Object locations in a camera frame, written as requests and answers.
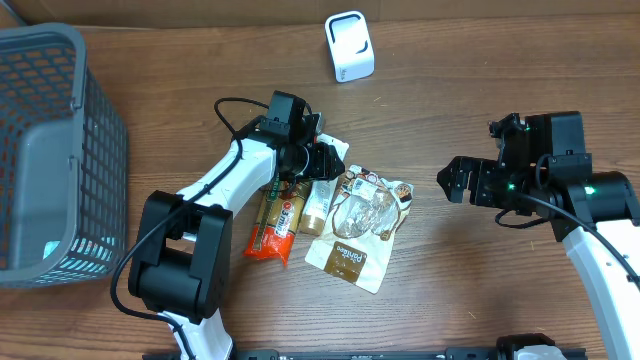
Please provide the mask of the white barcode scanner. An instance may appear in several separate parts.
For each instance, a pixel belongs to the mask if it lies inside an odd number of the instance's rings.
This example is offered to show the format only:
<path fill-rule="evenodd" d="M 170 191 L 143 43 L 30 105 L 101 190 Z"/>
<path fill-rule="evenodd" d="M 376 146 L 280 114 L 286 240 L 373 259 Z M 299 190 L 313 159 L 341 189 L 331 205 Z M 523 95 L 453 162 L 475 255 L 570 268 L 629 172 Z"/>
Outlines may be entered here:
<path fill-rule="evenodd" d="M 325 21 L 324 29 L 337 82 L 346 83 L 373 74 L 373 45 L 360 11 L 332 15 Z"/>

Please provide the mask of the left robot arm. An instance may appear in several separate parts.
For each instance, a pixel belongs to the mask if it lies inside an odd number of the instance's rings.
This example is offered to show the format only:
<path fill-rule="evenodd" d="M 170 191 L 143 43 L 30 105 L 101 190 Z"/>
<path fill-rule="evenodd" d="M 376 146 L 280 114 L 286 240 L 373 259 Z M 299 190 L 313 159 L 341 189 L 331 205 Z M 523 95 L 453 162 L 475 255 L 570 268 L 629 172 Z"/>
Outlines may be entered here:
<path fill-rule="evenodd" d="M 235 344 L 220 306 L 229 278 L 234 217 L 275 178 L 334 180 L 344 171 L 335 146 L 318 141 L 318 113 L 269 111 L 232 133 L 226 155 L 178 193 L 153 192 L 124 262 L 129 293 L 145 319 L 166 323 L 179 359 L 231 359 Z"/>

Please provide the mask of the grey plastic mesh basket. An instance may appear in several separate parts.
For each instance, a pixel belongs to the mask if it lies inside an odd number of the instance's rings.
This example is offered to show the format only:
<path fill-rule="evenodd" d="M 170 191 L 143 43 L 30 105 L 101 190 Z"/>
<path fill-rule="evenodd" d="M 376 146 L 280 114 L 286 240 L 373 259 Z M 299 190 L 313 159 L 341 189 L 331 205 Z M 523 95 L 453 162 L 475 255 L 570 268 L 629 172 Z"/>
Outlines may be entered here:
<path fill-rule="evenodd" d="M 126 252 L 128 132 L 60 23 L 1 32 L 1 285 L 101 279 Z M 44 246 L 59 241 L 46 259 Z"/>

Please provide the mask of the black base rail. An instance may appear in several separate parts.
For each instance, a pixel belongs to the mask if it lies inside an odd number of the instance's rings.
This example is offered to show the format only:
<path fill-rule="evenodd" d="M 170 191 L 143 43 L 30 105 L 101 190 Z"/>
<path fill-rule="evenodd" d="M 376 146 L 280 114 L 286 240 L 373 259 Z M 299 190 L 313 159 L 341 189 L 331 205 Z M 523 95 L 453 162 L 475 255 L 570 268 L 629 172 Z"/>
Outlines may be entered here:
<path fill-rule="evenodd" d="M 231 352 L 231 360 L 486 360 L 498 359 L 497 351 L 488 347 L 452 347 L 443 351 L 391 352 L 290 352 L 248 350 Z"/>

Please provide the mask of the red orange spaghetti pack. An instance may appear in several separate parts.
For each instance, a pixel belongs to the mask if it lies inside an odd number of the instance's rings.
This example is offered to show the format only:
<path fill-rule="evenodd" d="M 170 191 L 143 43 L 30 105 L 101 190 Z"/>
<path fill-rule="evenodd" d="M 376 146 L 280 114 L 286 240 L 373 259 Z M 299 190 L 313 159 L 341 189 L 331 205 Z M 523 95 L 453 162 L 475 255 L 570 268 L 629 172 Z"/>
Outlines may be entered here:
<path fill-rule="evenodd" d="M 311 184 L 289 184 L 276 177 L 263 192 L 256 222 L 244 255 L 280 259 L 287 265 Z"/>

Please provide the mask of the teal tissue wipes pack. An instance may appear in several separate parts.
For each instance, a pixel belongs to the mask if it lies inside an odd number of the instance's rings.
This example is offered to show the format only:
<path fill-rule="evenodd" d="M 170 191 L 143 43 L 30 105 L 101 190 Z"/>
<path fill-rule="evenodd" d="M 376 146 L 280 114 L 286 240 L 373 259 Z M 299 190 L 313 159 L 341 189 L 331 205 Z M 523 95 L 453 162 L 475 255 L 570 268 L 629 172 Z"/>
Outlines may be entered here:
<path fill-rule="evenodd" d="M 44 246 L 43 258 L 46 259 L 49 257 L 57 249 L 59 244 L 59 241 L 48 241 Z"/>

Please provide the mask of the beige bread snack bag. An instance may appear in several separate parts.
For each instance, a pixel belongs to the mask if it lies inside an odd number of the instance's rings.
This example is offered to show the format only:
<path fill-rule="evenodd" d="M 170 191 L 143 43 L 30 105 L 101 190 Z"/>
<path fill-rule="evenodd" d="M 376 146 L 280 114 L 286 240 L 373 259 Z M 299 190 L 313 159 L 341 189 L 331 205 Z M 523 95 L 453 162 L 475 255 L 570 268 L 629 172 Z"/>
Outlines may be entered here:
<path fill-rule="evenodd" d="M 376 294 L 387 272 L 396 232 L 413 198 L 412 184 L 387 180 L 360 165 L 350 166 L 305 261 Z"/>

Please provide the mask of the white cream tube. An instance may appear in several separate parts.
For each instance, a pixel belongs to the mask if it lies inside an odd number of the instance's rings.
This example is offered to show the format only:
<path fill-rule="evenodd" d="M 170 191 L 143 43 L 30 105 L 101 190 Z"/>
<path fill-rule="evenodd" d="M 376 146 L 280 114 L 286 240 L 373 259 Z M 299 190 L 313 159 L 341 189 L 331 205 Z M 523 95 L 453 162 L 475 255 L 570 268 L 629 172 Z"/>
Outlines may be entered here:
<path fill-rule="evenodd" d="M 321 134 L 318 137 L 318 141 L 334 146 L 337 157 L 341 162 L 344 162 L 349 149 L 348 143 L 328 134 Z M 310 235 L 320 235 L 322 233 L 334 198 L 338 178 L 344 171 L 345 167 L 341 166 L 337 177 L 333 180 L 314 181 L 311 184 L 310 194 L 307 197 L 298 226 L 300 232 Z"/>

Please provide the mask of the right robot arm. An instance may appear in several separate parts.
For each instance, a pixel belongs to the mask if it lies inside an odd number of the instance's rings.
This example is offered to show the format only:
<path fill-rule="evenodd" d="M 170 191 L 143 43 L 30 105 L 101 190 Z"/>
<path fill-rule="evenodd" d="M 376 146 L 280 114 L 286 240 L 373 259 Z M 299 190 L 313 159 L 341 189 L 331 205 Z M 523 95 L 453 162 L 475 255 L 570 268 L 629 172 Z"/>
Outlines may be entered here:
<path fill-rule="evenodd" d="M 456 156 L 437 174 L 447 199 L 548 223 L 577 270 L 607 354 L 639 356 L 639 200 L 617 171 L 596 173 L 577 111 L 489 125 L 497 159 Z"/>

